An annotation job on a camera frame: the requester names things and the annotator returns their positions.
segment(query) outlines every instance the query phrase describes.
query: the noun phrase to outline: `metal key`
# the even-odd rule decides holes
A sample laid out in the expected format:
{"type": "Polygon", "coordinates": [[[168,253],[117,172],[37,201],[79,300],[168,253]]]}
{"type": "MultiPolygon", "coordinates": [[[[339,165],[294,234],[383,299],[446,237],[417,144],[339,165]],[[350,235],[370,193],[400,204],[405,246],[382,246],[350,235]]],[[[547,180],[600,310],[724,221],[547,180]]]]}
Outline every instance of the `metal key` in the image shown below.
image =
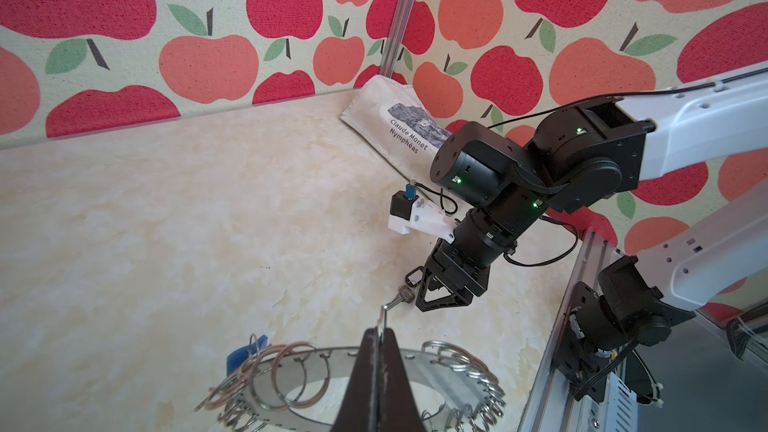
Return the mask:
{"type": "Polygon", "coordinates": [[[401,285],[397,289],[397,296],[395,296],[394,299],[392,299],[388,304],[384,305],[384,309],[389,310],[392,307],[395,307],[400,302],[405,302],[407,304],[410,304],[413,302],[413,299],[416,298],[416,293],[413,291],[412,288],[410,288],[408,285],[401,285]]]}

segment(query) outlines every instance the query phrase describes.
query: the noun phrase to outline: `marble table surface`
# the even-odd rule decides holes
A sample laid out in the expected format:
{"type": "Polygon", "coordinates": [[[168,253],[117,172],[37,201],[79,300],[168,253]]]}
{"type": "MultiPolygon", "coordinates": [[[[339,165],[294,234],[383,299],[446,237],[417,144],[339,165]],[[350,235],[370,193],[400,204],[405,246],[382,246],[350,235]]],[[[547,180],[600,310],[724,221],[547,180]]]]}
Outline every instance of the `marble table surface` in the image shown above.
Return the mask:
{"type": "MultiPolygon", "coordinates": [[[[387,228],[405,180],[339,119],[354,94],[0,151],[2,428],[223,430],[193,408],[252,332],[357,345],[434,240],[387,228]]],[[[571,240],[542,222],[515,257],[571,240]]],[[[514,430],[576,253],[496,262],[470,307],[389,326],[484,360],[514,430]]]]}

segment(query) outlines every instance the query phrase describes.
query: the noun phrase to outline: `white fabric bag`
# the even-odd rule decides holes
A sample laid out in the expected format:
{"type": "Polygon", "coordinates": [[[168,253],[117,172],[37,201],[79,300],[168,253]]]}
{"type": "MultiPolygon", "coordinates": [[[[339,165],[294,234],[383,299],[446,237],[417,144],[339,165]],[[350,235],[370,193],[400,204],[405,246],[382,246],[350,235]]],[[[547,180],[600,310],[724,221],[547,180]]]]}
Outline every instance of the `white fabric bag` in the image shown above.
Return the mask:
{"type": "MultiPolygon", "coordinates": [[[[404,177],[439,190],[429,178],[429,168],[437,150],[451,133],[437,125],[424,109],[413,86],[374,76],[341,114],[341,120],[365,137],[404,177]]],[[[439,196],[421,192],[439,203],[439,196]]],[[[453,194],[447,195],[458,204],[456,217],[463,217],[471,208],[453,194]]],[[[453,209],[448,201],[443,205],[449,211],[453,209]]]]}

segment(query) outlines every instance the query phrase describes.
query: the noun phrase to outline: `fabric wall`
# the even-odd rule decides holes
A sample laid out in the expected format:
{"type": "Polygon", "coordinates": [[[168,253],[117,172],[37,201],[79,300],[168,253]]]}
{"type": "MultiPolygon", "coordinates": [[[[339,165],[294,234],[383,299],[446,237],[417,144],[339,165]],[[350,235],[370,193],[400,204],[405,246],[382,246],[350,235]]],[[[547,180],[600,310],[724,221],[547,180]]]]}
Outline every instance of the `fabric wall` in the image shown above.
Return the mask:
{"type": "MultiPolygon", "coordinates": [[[[396,72],[452,131],[601,93],[663,89],[768,60],[768,0],[417,0],[396,72]]],[[[499,127],[526,143],[541,117],[499,127]]],[[[642,182],[572,216],[628,254],[657,245],[768,175],[768,149],[642,182]]],[[[768,297],[768,276],[710,305],[768,297]]]]}
{"type": "Polygon", "coordinates": [[[397,0],[0,0],[0,147],[360,86],[397,0]]]}

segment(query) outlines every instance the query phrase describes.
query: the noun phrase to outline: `blue connector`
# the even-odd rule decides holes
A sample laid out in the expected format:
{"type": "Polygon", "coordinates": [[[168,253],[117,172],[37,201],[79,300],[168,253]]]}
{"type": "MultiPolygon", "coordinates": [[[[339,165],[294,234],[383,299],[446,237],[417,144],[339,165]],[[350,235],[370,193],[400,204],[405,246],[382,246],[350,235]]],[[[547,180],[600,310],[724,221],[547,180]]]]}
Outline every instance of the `blue connector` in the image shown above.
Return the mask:
{"type": "Polygon", "coordinates": [[[253,342],[250,345],[246,345],[245,347],[241,347],[237,349],[235,352],[232,352],[231,354],[226,356],[226,375],[227,377],[235,372],[235,370],[245,362],[248,357],[251,355],[255,355],[259,353],[259,350],[262,350],[266,347],[268,339],[265,335],[262,335],[259,337],[259,340],[256,342],[253,342]]]}
{"type": "Polygon", "coordinates": [[[416,186],[412,186],[411,184],[406,184],[406,198],[408,200],[413,200],[416,198],[416,186]]]}

